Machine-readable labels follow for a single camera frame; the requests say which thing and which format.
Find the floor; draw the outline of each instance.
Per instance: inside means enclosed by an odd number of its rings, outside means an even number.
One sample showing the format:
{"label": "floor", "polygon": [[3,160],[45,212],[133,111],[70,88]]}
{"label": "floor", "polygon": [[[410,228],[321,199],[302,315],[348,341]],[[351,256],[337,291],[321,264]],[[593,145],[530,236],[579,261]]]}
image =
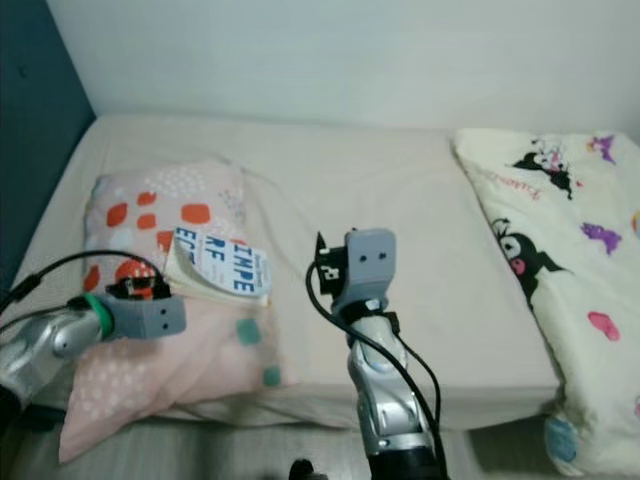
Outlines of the floor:
{"label": "floor", "polygon": [[[29,433],[21,446],[18,441],[12,445],[5,442],[3,463],[7,460],[5,450],[19,450],[11,455],[14,466],[6,478],[42,478],[42,468],[48,465],[46,476],[51,480],[286,480],[291,463],[299,457],[309,458],[330,480],[369,478],[358,432],[311,426],[233,429],[189,424],[186,428],[182,422],[140,422],[64,466],[57,465],[59,430]],[[541,432],[542,421],[534,418],[446,434],[450,476],[464,480],[564,478],[547,459]],[[180,461],[163,456],[166,449],[177,453]]]}

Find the bed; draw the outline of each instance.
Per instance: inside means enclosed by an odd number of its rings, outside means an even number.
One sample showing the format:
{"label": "bed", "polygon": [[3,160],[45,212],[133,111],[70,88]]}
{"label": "bed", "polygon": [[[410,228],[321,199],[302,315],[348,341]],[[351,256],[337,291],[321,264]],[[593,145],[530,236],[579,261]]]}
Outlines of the bed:
{"label": "bed", "polygon": [[[302,275],[318,230],[338,244],[352,227],[384,226],[398,241],[391,307],[437,372],[443,427],[529,417],[554,401],[560,376],[449,140],[447,131],[103,116],[77,147],[17,278],[82,249],[84,206],[98,175],[221,156],[245,169],[247,229],[273,263],[281,342],[301,381],[164,416],[357,428],[344,336],[312,309]],[[14,311],[69,298],[81,284],[81,265],[70,266]],[[433,398],[426,375],[414,364],[410,371]],[[71,377],[69,367],[36,403],[64,409]]]}

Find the pink pillowcase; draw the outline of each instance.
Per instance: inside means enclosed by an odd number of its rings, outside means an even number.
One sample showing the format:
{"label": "pink pillowcase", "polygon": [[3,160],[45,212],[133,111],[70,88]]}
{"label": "pink pillowcase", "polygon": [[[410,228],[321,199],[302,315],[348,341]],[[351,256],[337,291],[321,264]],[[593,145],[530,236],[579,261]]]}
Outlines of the pink pillowcase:
{"label": "pink pillowcase", "polygon": [[[115,248],[160,268],[178,225],[243,241],[242,175],[217,162],[100,177],[85,218],[85,247]],[[85,289],[152,271],[123,258],[91,259]],[[185,298],[185,332],[155,341],[120,339],[90,349],[78,363],[60,437],[66,462],[127,423],[174,404],[288,385],[270,307]]]}

